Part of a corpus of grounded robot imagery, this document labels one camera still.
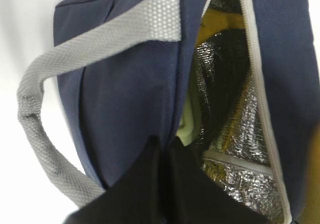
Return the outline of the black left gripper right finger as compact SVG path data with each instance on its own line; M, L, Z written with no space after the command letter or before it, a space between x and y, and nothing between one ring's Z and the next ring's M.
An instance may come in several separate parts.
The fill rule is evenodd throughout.
M188 146L175 139L167 150L172 224L267 224L269 220L228 196L197 165Z

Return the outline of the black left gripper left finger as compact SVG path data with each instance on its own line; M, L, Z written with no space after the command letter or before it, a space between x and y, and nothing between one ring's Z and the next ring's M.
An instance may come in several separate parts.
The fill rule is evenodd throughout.
M151 136L128 171L104 194L70 214L66 224L160 224L160 140Z

